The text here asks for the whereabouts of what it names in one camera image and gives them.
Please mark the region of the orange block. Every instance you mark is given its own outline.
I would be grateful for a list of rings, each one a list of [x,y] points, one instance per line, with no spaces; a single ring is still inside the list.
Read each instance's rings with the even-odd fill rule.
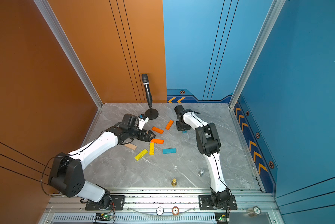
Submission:
[[[164,144],[164,140],[162,139],[152,139],[151,142],[156,144]]]
[[[159,134],[163,134],[164,130],[157,128],[157,127],[152,127],[152,131],[157,132]]]
[[[166,126],[166,130],[169,130],[171,128],[171,126],[173,125],[174,121],[170,120]]]

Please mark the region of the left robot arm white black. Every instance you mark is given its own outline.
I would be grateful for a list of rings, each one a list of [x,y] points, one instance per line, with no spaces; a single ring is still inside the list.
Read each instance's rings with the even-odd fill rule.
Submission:
[[[52,160],[52,168],[48,184],[67,197],[80,197],[93,202],[98,209],[106,209],[111,204],[110,192],[87,181],[84,177],[85,168],[107,150],[122,145],[124,141],[137,139],[150,142],[156,137],[151,130],[129,127],[110,127],[102,131],[101,135],[82,148],[70,152],[60,153]]]

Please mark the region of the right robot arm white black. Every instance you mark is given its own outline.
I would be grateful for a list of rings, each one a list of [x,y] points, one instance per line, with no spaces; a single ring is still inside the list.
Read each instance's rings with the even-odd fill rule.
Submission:
[[[175,107],[175,113],[179,131],[190,129],[195,131],[197,148],[205,157],[208,165],[213,206],[217,209],[225,208],[232,197],[232,193],[223,177],[220,163],[221,141],[216,125],[203,121],[195,111],[184,109],[181,105]]]

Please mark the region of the yellow block upright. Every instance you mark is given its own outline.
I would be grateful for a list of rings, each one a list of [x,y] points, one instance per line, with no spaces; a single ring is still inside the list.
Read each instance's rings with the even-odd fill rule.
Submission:
[[[149,145],[149,155],[154,155],[154,150],[155,150],[154,143],[151,142]]]

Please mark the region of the tan block lower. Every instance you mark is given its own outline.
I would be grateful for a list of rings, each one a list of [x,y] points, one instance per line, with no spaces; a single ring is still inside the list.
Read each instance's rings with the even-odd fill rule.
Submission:
[[[126,144],[126,145],[124,145],[124,146],[126,146],[127,148],[132,149],[132,150],[136,150],[136,148],[137,148],[136,145],[133,145],[133,144],[131,144],[131,143]]]

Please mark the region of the yellow block diagonal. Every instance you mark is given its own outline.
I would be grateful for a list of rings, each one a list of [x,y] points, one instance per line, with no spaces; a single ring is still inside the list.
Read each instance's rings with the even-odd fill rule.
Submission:
[[[140,153],[138,153],[135,156],[135,160],[139,161],[141,158],[143,158],[148,153],[147,149],[143,149]]]

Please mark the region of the black microphone on stand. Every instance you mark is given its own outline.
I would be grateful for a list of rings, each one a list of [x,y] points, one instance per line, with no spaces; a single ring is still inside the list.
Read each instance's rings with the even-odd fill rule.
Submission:
[[[147,99],[147,103],[149,106],[149,109],[146,110],[145,115],[153,120],[156,119],[159,116],[159,112],[156,109],[153,109],[152,107],[152,95],[151,95],[151,91],[150,91],[150,87],[149,87],[149,79],[148,79],[148,75],[147,74],[142,74],[142,83],[144,85],[145,91],[146,91],[146,99]]]

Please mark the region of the silver cylinder weight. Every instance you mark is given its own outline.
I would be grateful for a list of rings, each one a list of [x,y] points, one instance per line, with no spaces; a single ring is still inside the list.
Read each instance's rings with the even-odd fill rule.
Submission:
[[[204,170],[203,170],[203,169],[201,169],[201,170],[198,172],[198,176],[199,176],[199,177],[204,176]]]

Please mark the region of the brass cylinder weight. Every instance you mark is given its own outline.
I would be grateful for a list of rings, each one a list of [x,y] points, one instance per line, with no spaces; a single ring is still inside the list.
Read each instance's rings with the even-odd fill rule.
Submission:
[[[176,187],[176,186],[177,186],[177,180],[176,180],[175,178],[172,180],[171,185],[172,185],[173,187]]]

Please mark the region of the copper round disc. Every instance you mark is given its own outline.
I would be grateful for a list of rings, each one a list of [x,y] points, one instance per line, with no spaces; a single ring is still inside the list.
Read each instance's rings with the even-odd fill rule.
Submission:
[[[172,214],[173,214],[174,216],[177,216],[177,215],[179,215],[179,213],[180,213],[180,209],[179,209],[177,206],[174,206],[174,207],[172,208]]]

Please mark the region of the green circuit board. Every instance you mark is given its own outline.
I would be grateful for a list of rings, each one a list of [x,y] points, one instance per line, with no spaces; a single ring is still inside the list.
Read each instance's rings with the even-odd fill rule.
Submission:
[[[230,217],[226,213],[215,213],[215,220],[217,224],[228,224]]]
[[[107,213],[96,213],[94,222],[96,223],[113,223],[115,216]]]

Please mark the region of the right green circuit board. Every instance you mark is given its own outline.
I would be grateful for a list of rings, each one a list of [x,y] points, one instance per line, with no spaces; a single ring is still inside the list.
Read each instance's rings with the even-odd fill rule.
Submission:
[[[217,224],[228,224],[230,217],[226,213],[215,213],[215,220]]]

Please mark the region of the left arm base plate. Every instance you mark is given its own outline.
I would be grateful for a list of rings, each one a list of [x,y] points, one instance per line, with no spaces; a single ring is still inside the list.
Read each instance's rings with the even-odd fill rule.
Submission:
[[[86,203],[86,211],[122,211],[125,203],[124,195],[113,195],[104,197],[100,202],[88,200]]]

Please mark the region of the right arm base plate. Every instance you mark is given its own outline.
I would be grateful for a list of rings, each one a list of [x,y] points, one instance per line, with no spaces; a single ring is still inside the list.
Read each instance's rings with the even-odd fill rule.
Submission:
[[[212,195],[199,195],[198,196],[199,208],[202,211],[207,210],[232,210],[238,209],[237,202],[234,195],[231,195],[227,200],[213,199]]]

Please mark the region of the aluminium front rail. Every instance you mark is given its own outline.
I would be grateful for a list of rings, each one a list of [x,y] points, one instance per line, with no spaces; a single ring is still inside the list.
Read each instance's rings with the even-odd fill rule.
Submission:
[[[258,189],[231,189],[235,196],[237,212],[258,206],[263,212],[279,211],[272,194]],[[210,196],[209,188],[111,188],[112,196],[125,196],[124,212],[156,212],[158,207],[170,213],[173,207],[183,211],[199,211],[199,196]],[[44,213],[85,212],[85,204],[77,197],[53,197],[49,200]]]

